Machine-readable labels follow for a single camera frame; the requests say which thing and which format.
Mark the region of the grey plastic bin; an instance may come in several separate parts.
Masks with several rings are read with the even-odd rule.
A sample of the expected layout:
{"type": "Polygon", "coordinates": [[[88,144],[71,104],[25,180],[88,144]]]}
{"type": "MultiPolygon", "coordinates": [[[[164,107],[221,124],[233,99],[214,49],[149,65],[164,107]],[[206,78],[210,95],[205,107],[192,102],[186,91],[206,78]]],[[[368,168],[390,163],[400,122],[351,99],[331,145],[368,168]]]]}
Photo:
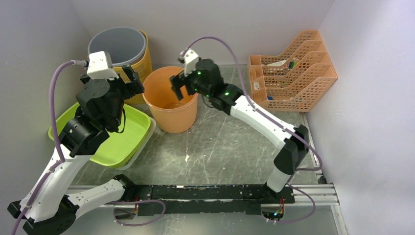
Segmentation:
{"type": "Polygon", "coordinates": [[[139,30],[114,27],[96,34],[89,42],[88,53],[105,51],[110,54],[114,67],[133,65],[144,56],[147,37],[139,30]]]}

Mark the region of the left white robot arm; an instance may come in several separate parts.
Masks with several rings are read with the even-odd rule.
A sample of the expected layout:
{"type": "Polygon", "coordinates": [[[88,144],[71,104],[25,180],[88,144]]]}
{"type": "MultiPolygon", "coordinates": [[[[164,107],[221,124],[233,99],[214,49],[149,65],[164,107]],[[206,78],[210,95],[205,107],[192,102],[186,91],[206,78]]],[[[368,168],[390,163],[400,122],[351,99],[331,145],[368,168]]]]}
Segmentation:
{"type": "Polygon", "coordinates": [[[9,204],[9,213],[25,220],[28,235],[60,235],[85,213],[110,202],[132,202],[135,184],[119,174],[105,184],[77,194],[67,194],[80,168],[97,152],[110,133],[122,133],[126,124],[124,101],[144,92],[131,66],[119,74],[89,71],[81,76],[83,89],[77,94],[78,107],[62,131],[54,133],[55,149],[38,182],[22,200],[9,204]]]}

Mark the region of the orange plastic bucket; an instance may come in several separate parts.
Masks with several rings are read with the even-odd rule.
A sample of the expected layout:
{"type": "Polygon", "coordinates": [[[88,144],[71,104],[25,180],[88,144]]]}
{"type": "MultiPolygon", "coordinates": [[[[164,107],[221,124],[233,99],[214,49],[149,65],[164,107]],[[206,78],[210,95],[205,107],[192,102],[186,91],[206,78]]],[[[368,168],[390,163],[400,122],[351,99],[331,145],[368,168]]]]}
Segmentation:
{"type": "Polygon", "coordinates": [[[170,77],[183,70],[176,66],[162,67],[148,75],[143,83],[143,99],[159,128],[168,133],[184,132],[196,120],[198,95],[188,95],[182,87],[184,98],[178,100],[172,90],[170,77]]]}

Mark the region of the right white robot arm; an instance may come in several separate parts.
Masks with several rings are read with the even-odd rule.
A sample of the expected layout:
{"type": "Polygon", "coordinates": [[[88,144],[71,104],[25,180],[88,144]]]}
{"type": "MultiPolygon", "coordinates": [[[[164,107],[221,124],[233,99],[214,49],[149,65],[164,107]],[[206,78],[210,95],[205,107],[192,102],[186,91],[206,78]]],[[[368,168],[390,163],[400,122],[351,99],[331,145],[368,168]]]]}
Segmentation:
{"type": "Polygon", "coordinates": [[[189,95],[198,93],[208,99],[210,108],[247,123],[280,148],[264,189],[265,199],[277,202],[283,196],[282,189],[311,148],[307,128],[278,119],[245,96],[239,87],[224,82],[219,67],[211,59],[196,57],[190,60],[181,58],[179,61],[184,65],[184,71],[170,78],[178,100],[184,97],[182,87],[189,95]]]}

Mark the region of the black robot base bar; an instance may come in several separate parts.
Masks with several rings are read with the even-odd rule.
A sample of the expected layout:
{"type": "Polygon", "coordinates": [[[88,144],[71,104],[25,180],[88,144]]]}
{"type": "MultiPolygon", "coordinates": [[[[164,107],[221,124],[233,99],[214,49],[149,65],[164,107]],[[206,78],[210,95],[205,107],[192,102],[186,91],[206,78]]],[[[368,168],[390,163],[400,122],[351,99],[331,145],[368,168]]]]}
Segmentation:
{"type": "Polygon", "coordinates": [[[160,213],[233,213],[260,215],[263,205],[295,202],[293,190],[272,191],[262,184],[248,185],[130,185],[121,202],[142,201],[139,216],[160,213]]]}

